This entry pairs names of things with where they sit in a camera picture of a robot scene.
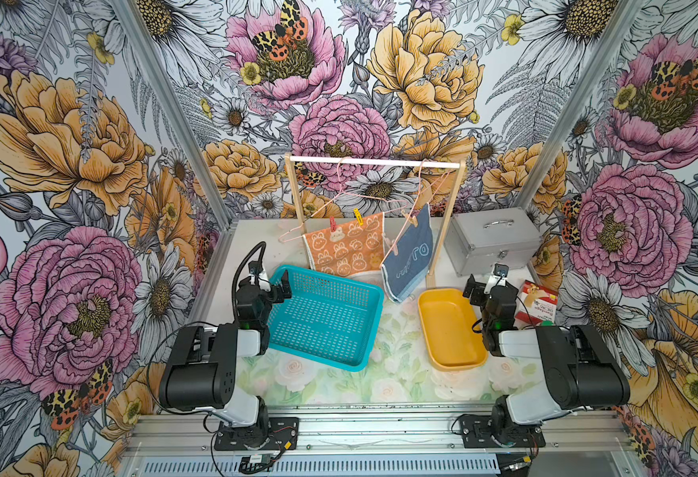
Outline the blue towel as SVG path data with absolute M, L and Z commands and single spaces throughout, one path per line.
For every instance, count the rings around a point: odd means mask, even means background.
M 425 205 L 416 216 L 418 224 L 411 225 L 396 243 L 397 252 L 391 252 L 382 262 L 384 287 L 389 298 L 402 303 L 424 280 L 433 254 L 433 232 L 430 207 Z

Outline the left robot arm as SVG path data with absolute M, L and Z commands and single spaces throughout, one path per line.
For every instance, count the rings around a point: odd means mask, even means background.
M 233 322 L 181 328 L 158 386 L 158 403 L 174 413 L 219 419 L 223 436 L 233 443 L 264 446 L 271 434 L 269 411 L 262 397 L 236 385 L 237 361 L 269 349 L 269 313 L 291 297 L 288 275 L 274 284 L 250 276 L 233 292 Z

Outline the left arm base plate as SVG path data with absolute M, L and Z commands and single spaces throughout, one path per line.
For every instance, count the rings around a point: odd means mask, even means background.
M 298 417 L 270 417 L 251 427 L 224 427 L 220 425 L 213 441 L 215 451 L 289 451 L 297 449 L 300 419 Z

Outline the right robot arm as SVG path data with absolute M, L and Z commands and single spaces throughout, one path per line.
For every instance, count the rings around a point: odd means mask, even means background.
M 480 430 L 462 425 L 464 436 L 478 434 L 497 447 L 539 445 L 541 426 L 580 409 L 608 409 L 628 403 L 629 379 L 592 325 L 530 325 L 518 328 L 519 290 L 512 284 L 479 282 L 469 276 L 463 297 L 480 309 L 472 330 L 487 352 L 499 358 L 538 359 L 543 381 L 503 395 Z

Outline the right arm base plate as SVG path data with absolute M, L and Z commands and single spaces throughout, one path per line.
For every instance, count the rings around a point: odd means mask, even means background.
M 461 437 L 465 448 L 538 449 L 547 445 L 538 425 L 495 423 L 488 415 L 460 415 L 454 433 Z

